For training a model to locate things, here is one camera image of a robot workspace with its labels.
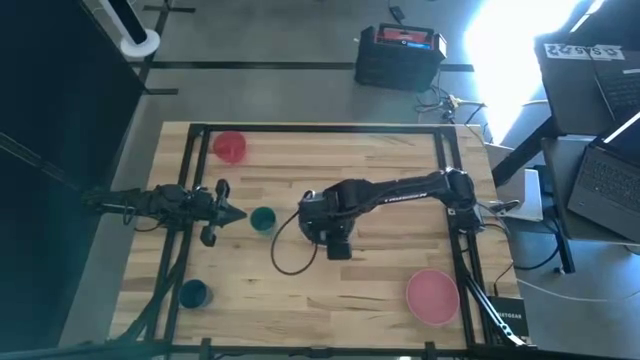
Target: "pink bowl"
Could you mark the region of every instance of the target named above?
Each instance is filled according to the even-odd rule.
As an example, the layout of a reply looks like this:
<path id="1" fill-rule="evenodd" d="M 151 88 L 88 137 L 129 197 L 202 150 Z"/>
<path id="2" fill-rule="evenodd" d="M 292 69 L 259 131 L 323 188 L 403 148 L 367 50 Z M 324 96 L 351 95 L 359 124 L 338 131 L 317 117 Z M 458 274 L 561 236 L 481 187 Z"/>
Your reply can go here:
<path id="1" fill-rule="evenodd" d="M 418 320 L 429 326 L 443 326 L 458 313 L 460 294 L 449 275 L 439 270 L 425 269 L 409 279 L 407 304 Z"/>

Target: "desk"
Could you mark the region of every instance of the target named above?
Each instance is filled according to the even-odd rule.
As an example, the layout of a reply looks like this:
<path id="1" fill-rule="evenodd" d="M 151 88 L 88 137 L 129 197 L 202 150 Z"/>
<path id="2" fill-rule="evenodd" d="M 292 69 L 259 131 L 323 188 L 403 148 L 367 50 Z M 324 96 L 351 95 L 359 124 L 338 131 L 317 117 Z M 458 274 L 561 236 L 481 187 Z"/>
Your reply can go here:
<path id="1" fill-rule="evenodd" d="M 149 187 L 175 182 L 189 126 L 184 122 L 164 124 Z M 474 180 L 478 199 L 496 198 L 485 149 L 471 133 L 472 129 L 479 131 L 477 127 L 212 127 L 212 137 L 222 130 L 242 131 L 248 154 L 236 166 L 222 163 L 215 155 L 207 156 L 202 183 L 213 185 L 217 179 L 226 178 L 231 185 L 232 205 L 247 213 L 270 206 L 280 223 L 296 210 L 307 189 L 322 190 L 345 178 L 383 181 L 424 175 L 442 165 L 453 165 L 456 158 L 462 160 Z M 449 137 L 440 137 L 441 132 Z M 199 141 L 191 154 L 190 179 Z M 446 164 L 436 160 L 440 158 L 437 145 L 441 141 L 458 145 L 445 146 L 451 150 L 442 154 Z M 197 225 L 194 234 L 199 234 L 199 229 Z M 150 299 L 164 233 L 158 230 L 136 235 L 113 317 L 112 336 L 122 333 Z M 180 310 L 176 344 L 199 344 L 201 338 L 209 337 L 214 346 L 420 349 L 426 341 L 432 341 L 438 349 L 466 349 L 460 314 L 447 326 L 427 327 L 414 319 L 404 300 L 407 280 L 420 269 L 431 267 L 455 276 L 445 210 L 437 200 L 390 204 L 361 216 L 351 237 L 351 261 L 330 262 L 321 250 L 309 270 L 295 277 L 281 275 L 272 267 L 270 240 L 254 232 L 247 220 L 228 225 L 217 234 L 214 248 L 206 248 L 196 239 L 191 242 L 185 278 L 209 284 L 214 300 L 205 309 Z M 503 233 L 488 229 L 478 234 L 477 247 L 484 286 L 489 289 L 512 261 L 509 246 Z M 283 268 L 293 270 L 308 261 L 311 251 L 312 246 L 294 225 L 283 231 L 276 256 Z M 471 269 L 471 260 L 465 261 Z M 503 296 L 519 297 L 512 270 L 498 287 Z M 469 301 L 472 331 L 476 341 L 482 342 L 479 312 L 473 299 Z M 160 324 L 166 322 L 167 303 L 165 299 Z"/>
<path id="2" fill-rule="evenodd" d="M 589 140 L 544 139 L 542 152 L 553 182 L 553 200 L 564 236 L 570 239 L 636 244 L 567 208 Z"/>
<path id="3" fill-rule="evenodd" d="M 536 56 L 552 115 L 493 169 L 496 186 L 506 183 L 542 150 L 540 140 L 543 138 L 596 136 L 613 126 L 613 118 L 595 80 L 595 71 L 635 68 L 640 64 L 640 52 L 633 51 L 624 51 L 625 61 L 550 59 L 546 56 L 545 42 L 542 39 L 536 42 Z"/>

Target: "laptop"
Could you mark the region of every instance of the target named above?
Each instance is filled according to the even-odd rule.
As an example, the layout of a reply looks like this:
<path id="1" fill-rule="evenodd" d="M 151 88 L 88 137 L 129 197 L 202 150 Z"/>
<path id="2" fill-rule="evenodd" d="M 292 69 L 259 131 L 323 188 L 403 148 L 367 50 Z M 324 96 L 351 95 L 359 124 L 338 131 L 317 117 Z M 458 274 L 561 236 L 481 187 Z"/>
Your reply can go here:
<path id="1" fill-rule="evenodd" d="M 569 210 L 640 242 L 640 111 L 585 149 Z"/>

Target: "black wall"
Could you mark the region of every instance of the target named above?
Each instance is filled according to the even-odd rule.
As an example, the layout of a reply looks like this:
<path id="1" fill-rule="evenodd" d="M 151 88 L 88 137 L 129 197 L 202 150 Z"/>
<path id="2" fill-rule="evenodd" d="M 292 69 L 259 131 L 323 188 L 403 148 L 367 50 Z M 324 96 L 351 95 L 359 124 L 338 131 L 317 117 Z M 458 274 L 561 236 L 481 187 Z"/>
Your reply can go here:
<path id="1" fill-rule="evenodd" d="M 142 84 L 79 1 L 2 5 L 0 132 L 77 185 L 108 186 Z M 1 146 L 0 169 L 0 352 L 55 347 L 99 217 Z"/>

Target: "wooden tabletop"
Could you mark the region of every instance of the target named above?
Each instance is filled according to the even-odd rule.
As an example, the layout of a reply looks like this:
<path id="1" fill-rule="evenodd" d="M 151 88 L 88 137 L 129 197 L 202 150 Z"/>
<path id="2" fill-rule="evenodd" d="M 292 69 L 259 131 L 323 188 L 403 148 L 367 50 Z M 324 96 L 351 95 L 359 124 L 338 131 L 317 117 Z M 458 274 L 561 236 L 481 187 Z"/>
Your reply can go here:
<path id="1" fill-rule="evenodd" d="M 187 122 L 164 124 L 149 187 L 176 182 L 188 127 Z M 478 129 L 456 127 L 463 167 L 475 183 L 478 199 L 495 200 L 485 149 L 471 132 Z M 203 184 L 227 179 L 232 205 L 248 214 L 269 206 L 280 224 L 308 189 L 323 190 L 346 178 L 386 181 L 438 169 L 433 137 L 424 134 L 244 135 L 245 160 L 231 166 L 209 155 Z M 187 184 L 192 183 L 198 148 L 196 143 Z M 146 220 L 138 224 L 152 225 Z M 466 348 L 460 314 L 449 325 L 429 327 L 413 317 L 405 301 L 407 280 L 420 269 L 435 268 L 454 278 L 445 210 L 438 200 L 380 206 L 361 216 L 351 235 L 351 261 L 328 261 L 320 250 L 309 270 L 295 277 L 273 268 L 270 239 L 253 231 L 248 220 L 217 230 L 214 248 L 197 240 L 200 227 L 194 229 L 185 278 L 207 283 L 214 300 L 204 309 L 180 310 L 177 344 L 198 344 L 210 337 L 218 346 L 421 348 L 425 341 L 434 341 L 439 349 Z M 136 235 L 112 336 L 122 333 L 150 299 L 164 237 L 162 229 Z M 478 248 L 485 287 L 491 289 L 511 263 L 509 247 L 503 233 L 489 228 L 478 235 Z M 276 258 L 292 271 L 302 267 L 312 251 L 294 223 L 278 240 Z M 519 297 L 513 271 L 500 280 L 498 289 L 503 296 Z M 471 297 L 470 302 L 476 339 L 481 340 L 478 309 Z M 165 300 L 159 329 L 167 304 Z"/>

